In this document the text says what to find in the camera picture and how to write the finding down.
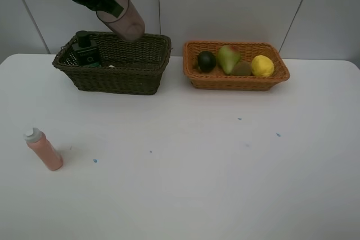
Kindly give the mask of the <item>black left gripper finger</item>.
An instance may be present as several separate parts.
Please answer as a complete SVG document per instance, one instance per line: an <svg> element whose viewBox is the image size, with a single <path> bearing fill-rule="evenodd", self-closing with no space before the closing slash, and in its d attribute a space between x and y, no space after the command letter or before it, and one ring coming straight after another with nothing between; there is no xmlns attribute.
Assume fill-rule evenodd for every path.
<svg viewBox="0 0 360 240"><path fill-rule="evenodd" d="M103 0L98 9L99 15L111 15L113 17L119 17L124 8L118 4L115 0Z"/></svg>

